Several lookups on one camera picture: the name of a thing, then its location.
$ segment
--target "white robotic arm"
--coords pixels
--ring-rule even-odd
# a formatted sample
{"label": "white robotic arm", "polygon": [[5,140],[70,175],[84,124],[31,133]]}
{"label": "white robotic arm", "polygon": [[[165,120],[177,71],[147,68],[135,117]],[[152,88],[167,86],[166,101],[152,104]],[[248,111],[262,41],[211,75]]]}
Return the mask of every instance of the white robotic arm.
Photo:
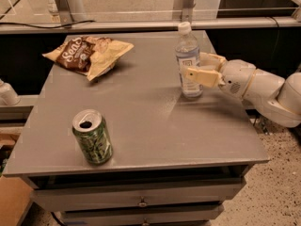
{"label": "white robotic arm", "polygon": [[301,73],[287,80],[257,69],[242,60],[201,53],[204,67],[181,68],[184,77],[205,87],[216,87],[228,95],[246,100],[267,119],[285,127],[301,122]]}

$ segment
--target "chip bag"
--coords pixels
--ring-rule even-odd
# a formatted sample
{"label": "chip bag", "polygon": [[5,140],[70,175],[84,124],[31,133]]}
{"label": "chip bag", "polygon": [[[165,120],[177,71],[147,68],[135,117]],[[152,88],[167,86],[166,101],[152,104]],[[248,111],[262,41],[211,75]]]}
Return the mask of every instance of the chip bag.
{"label": "chip bag", "polygon": [[133,47],[124,41],[88,36],[66,41],[43,56],[68,70],[86,75],[91,81],[113,69],[117,60]]}

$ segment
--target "green soda can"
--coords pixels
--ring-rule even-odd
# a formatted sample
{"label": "green soda can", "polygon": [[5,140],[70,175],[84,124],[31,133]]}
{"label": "green soda can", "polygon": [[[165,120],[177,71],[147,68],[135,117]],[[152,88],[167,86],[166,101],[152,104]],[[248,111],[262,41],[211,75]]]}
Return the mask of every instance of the green soda can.
{"label": "green soda can", "polygon": [[79,112],[73,119],[72,131],[89,163],[102,164],[111,158],[113,150],[101,113],[93,109]]}

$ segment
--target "plastic water bottle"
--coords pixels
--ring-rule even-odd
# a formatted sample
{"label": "plastic water bottle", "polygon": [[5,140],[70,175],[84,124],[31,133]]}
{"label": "plastic water bottle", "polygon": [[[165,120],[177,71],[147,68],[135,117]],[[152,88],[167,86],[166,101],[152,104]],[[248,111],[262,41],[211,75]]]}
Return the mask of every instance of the plastic water bottle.
{"label": "plastic water bottle", "polygon": [[0,100],[6,105],[16,105],[20,102],[20,97],[9,83],[0,79]]}
{"label": "plastic water bottle", "polygon": [[[179,63],[179,70],[182,66],[199,67],[199,46],[197,38],[191,33],[189,22],[178,25],[180,34],[178,45],[176,46],[176,57]],[[180,74],[182,93],[185,97],[193,98],[201,95],[203,86],[191,82]]]}

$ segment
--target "can lid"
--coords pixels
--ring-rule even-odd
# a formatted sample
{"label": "can lid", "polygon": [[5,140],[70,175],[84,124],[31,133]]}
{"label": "can lid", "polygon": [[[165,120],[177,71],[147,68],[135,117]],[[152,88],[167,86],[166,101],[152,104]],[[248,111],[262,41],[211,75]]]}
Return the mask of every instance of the can lid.
{"label": "can lid", "polygon": [[189,22],[182,22],[178,25],[178,30],[181,35],[189,34],[191,32],[191,25]]}
{"label": "can lid", "polygon": [[90,132],[102,122],[102,114],[94,109],[86,109],[79,112],[73,119],[72,125],[76,131]]}

